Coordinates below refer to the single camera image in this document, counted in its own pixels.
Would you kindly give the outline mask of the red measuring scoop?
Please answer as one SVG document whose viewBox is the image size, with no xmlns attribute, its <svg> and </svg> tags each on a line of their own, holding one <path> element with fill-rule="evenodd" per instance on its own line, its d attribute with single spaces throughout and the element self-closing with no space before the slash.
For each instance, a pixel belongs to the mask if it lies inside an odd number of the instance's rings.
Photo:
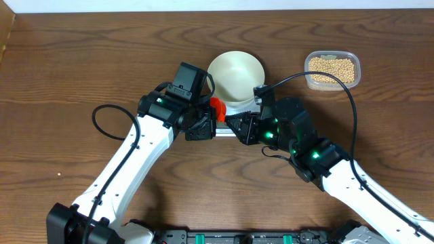
<svg viewBox="0 0 434 244">
<path fill-rule="evenodd" d="M 210 105 L 216 109 L 216 120 L 217 122 L 224 123 L 226 117 L 226 105 L 225 103 L 216 97 L 212 97 L 210 100 Z"/>
</svg>

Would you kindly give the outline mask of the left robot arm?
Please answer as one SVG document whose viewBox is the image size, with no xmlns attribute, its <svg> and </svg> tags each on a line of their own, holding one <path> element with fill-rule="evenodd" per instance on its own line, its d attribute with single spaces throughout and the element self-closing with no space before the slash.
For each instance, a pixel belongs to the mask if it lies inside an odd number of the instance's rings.
<svg viewBox="0 0 434 244">
<path fill-rule="evenodd" d="M 201 95 L 211 74 L 185 62 L 172 82 L 144 95 L 132 128 L 101 174 L 69 207 L 55 204 L 47 215 L 48 243 L 152 243 L 154 233 L 126 210 L 156 160 L 182 132 L 188 141 L 216 135 L 211 95 Z"/>
</svg>

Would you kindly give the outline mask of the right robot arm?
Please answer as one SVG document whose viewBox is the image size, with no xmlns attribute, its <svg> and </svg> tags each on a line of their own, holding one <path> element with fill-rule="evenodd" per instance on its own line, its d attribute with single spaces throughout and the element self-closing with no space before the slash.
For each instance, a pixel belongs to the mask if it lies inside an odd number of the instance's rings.
<svg viewBox="0 0 434 244">
<path fill-rule="evenodd" d="M 375 182 L 348 152 L 318 136 L 300 99 L 281 99 L 259 113 L 228 115 L 225 122 L 245 145 L 289 153 L 286 160 L 302 180 L 349 206 L 387 242 L 433 242 L 433 221 Z"/>
</svg>

